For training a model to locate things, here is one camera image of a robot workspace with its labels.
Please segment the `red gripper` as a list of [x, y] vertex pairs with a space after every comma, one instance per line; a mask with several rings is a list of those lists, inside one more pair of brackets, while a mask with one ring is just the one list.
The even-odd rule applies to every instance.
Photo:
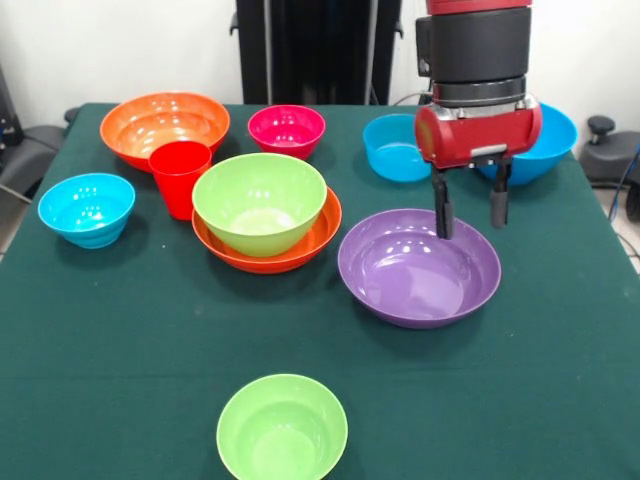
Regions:
[[[506, 159], [524, 153], [537, 141], [542, 124], [541, 106], [536, 101], [456, 109], [432, 103], [417, 111], [417, 146], [424, 161], [434, 168], [431, 181], [439, 238], [453, 237], [454, 218], [442, 171], [478, 163], [481, 157]], [[511, 170], [510, 159], [497, 165], [490, 195], [490, 221], [496, 229], [507, 225]]]

